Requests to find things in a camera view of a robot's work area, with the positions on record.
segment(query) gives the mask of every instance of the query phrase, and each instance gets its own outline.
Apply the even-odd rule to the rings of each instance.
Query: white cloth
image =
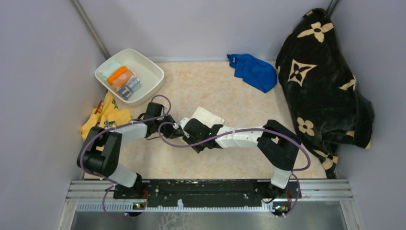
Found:
[[[199,120],[200,122],[202,122],[209,128],[211,128],[215,124],[222,125],[224,123],[223,118],[216,116],[216,115],[212,114],[211,112],[209,112],[208,110],[206,110],[205,108],[201,108],[201,107],[197,107],[196,111],[191,116],[191,119],[192,118]]]

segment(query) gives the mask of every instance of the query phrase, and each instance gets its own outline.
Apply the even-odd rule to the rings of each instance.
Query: robotic arm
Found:
[[[163,105],[150,102],[147,111],[142,115],[144,117],[143,119],[146,120],[161,116],[163,112]],[[151,134],[156,133],[159,125],[163,122],[175,124],[174,119],[170,115],[166,115],[161,119],[134,124],[101,135],[86,150],[83,157],[84,167],[92,173],[108,177],[118,184],[140,191],[142,189],[141,175],[118,163],[120,148],[130,141],[147,138]],[[270,189],[274,191],[275,194],[283,193],[289,181],[298,153],[298,148],[293,143],[282,138],[277,139],[276,135],[264,131],[253,130],[238,132],[238,130],[246,128],[226,127],[223,125],[208,127],[195,118],[184,118],[180,121],[179,125],[180,127],[163,126],[161,129],[162,135],[165,138],[183,137],[183,140],[188,144],[195,144],[226,132],[232,132],[229,135],[217,137],[192,147],[197,153],[204,148],[225,149],[230,147],[247,147],[260,149],[273,165]],[[282,133],[300,144],[300,141],[294,133],[274,120],[268,120],[264,126],[257,128]],[[103,130],[101,127],[93,127],[82,148],[84,148],[95,135]],[[79,167],[80,158],[81,154],[79,154],[77,159],[77,165]]]

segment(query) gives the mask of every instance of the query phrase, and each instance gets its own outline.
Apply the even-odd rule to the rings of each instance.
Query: blue cloth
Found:
[[[268,92],[277,81],[275,68],[250,54],[227,54],[230,66],[235,68],[234,76],[261,90]]]

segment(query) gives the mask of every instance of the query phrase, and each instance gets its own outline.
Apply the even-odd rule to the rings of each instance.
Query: metal frame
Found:
[[[72,226],[74,215],[77,211],[102,211],[101,203],[105,190],[112,183],[108,181],[86,180],[72,181],[66,196],[64,208],[59,221],[59,230],[69,230]],[[302,198],[299,202],[328,202],[339,201],[344,220],[349,230],[362,230],[361,219],[354,202],[354,197],[347,179],[302,179],[300,180]],[[283,202],[286,199],[275,199],[274,202]],[[106,197],[108,211],[123,212],[135,203],[144,202],[142,199],[115,200],[113,192]],[[182,205],[177,207],[145,208],[145,212],[264,212],[272,207],[241,207],[241,208],[187,208]]]

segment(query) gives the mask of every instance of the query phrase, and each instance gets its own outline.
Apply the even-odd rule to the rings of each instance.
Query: white plastic bin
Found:
[[[112,61],[117,61],[123,66],[127,66],[141,81],[141,88],[131,95],[128,100],[123,99],[113,89],[107,80],[100,74],[100,70],[108,66]],[[133,49],[125,49],[101,64],[94,76],[100,81],[113,95],[120,98],[123,102],[137,106],[145,102],[148,98],[152,97],[162,86],[164,80],[164,71],[154,62],[146,58],[144,55],[138,53]]]

